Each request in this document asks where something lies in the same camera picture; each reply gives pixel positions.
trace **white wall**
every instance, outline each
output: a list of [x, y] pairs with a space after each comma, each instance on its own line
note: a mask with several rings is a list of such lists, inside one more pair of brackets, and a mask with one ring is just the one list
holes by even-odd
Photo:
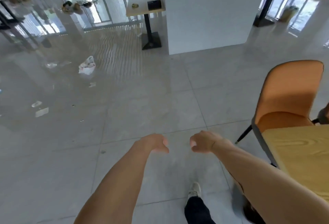
[[245, 43], [261, 0], [166, 0], [169, 54]]

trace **crumpled plastic bag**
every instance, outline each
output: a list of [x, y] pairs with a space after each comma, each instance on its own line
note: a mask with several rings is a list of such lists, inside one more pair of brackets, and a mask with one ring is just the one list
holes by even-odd
[[79, 73], [91, 74], [95, 70], [96, 64], [94, 62], [94, 57], [89, 56], [84, 63], [79, 66]]

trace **white shoe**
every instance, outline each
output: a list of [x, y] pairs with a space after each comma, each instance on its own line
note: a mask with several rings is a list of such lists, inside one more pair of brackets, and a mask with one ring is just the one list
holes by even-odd
[[200, 184], [198, 182], [194, 182], [191, 185], [191, 189], [188, 193], [187, 200], [190, 199], [193, 196], [201, 197], [201, 187], [200, 187]]

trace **person's left hand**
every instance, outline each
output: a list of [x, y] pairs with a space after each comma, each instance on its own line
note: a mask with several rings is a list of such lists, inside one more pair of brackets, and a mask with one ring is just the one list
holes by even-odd
[[161, 134], [151, 134], [145, 137], [142, 137], [138, 142], [145, 145], [148, 151], [154, 152], [165, 152], [169, 153], [169, 149], [167, 147], [168, 140]]

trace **gray floor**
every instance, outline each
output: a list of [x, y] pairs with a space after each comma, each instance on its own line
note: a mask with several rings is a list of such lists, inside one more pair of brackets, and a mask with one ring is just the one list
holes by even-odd
[[[200, 182], [217, 224], [248, 223], [232, 201], [229, 173], [213, 155], [192, 153], [189, 137], [208, 129], [235, 141], [249, 125], [264, 78], [275, 65], [318, 59], [326, 67], [326, 0], [301, 31], [277, 23], [252, 28], [246, 44], [173, 56], [167, 55], [165, 15], [151, 19], [163, 48], [142, 51], [141, 19], [101, 23], [94, 9], [65, 15], [63, 1], [16, 6], [25, 22], [0, 35], [3, 223], [73, 223], [111, 166], [135, 140], [153, 132], [167, 136], [170, 154], [150, 155], [133, 223], [186, 223], [184, 205], [193, 181]], [[120, 2], [124, 5], [113, 1], [109, 10], [117, 21], [124, 16]], [[95, 71], [78, 74], [90, 55]], [[89, 87], [91, 82], [96, 86]], [[311, 117], [328, 95], [325, 70]], [[33, 108], [37, 100], [42, 105]], [[44, 108], [49, 113], [36, 118]], [[239, 146], [268, 161], [252, 133]]]

